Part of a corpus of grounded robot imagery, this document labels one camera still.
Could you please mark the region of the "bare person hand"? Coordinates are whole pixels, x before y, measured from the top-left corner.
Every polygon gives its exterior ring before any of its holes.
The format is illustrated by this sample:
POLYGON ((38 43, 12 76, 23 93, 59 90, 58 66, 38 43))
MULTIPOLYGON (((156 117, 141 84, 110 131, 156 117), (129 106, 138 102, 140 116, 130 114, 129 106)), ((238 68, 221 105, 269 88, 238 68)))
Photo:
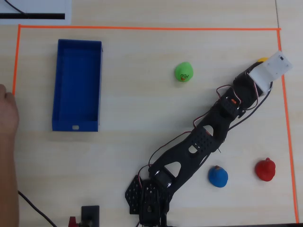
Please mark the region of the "bare person hand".
POLYGON ((18 108, 14 95, 0 85, 0 134, 15 137, 19 123, 18 108))

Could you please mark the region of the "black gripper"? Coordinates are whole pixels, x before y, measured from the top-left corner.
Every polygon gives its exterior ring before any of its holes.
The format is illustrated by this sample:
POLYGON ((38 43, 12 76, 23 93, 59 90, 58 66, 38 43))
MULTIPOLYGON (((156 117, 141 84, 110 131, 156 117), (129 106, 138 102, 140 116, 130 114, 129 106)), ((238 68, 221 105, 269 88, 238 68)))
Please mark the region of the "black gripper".
POLYGON ((255 91, 254 80, 249 76, 249 73, 262 61, 256 62, 248 67, 245 71, 240 73, 233 81, 233 88, 236 95, 241 100, 241 109, 249 109, 257 100, 257 93, 255 91))

